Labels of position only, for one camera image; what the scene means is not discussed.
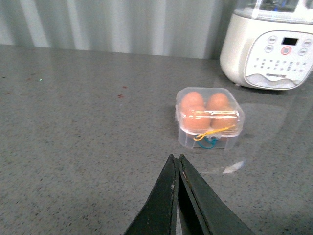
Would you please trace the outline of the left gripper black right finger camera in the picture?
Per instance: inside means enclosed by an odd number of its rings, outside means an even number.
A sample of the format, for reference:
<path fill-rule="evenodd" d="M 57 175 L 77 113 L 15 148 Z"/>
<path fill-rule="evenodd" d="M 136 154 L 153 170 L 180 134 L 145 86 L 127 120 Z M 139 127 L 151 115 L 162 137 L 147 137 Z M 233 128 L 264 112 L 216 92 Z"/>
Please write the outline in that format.
<path fill-rule="evenodd" d="M 184 235 L 253 235 L 188 159 L 179 157 L 179 219 Z"/>

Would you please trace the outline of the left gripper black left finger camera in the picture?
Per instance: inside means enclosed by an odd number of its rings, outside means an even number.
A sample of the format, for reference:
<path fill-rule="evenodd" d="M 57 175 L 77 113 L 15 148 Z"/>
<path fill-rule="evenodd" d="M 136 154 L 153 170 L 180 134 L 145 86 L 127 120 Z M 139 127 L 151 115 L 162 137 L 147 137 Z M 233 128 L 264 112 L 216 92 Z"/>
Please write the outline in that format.
<path fill-rule="evenodd" d="M 171 154 L 147 201 L 126 230 L 126 235 L 175 235 L 179 192 L 179 170 Z"/>

